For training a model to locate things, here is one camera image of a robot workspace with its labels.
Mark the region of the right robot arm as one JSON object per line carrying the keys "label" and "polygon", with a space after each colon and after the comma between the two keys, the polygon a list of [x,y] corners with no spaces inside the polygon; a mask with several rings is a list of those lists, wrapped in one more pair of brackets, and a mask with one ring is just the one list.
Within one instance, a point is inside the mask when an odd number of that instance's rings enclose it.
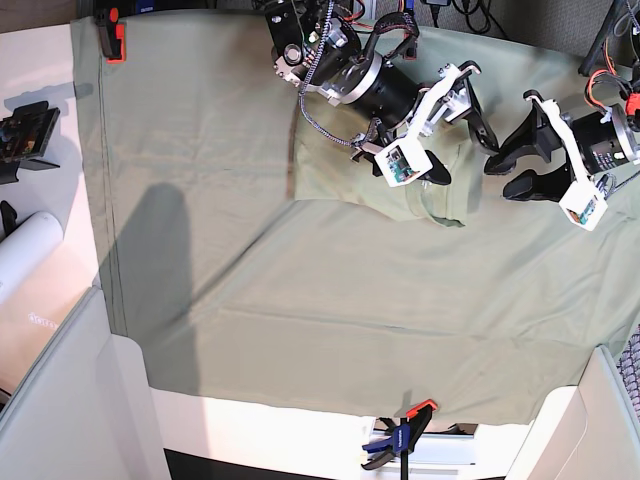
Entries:
{"label": "right robot arm", "polygon": [[[255,1],[252,6],[264,14],[275,73],[297,88],[305,120],[327,139],[351,148],[353,161],[368,161],[373,175],[389,186],[416,180],[450,184],[447,167],[421,143],[439,121],[465,121],[472,141],[488,154],[498,152],[470,82],[481,71],[475,62],[445,65],[433,84],[414,81],[394,64],[417,47],[419,28],[409,10],[383,16],[362,40],[353,27],[359,14],[333,1]],[[367,120],[367,129],[350,140],[332,134],[307,110],[310,93],[351,108]]]}

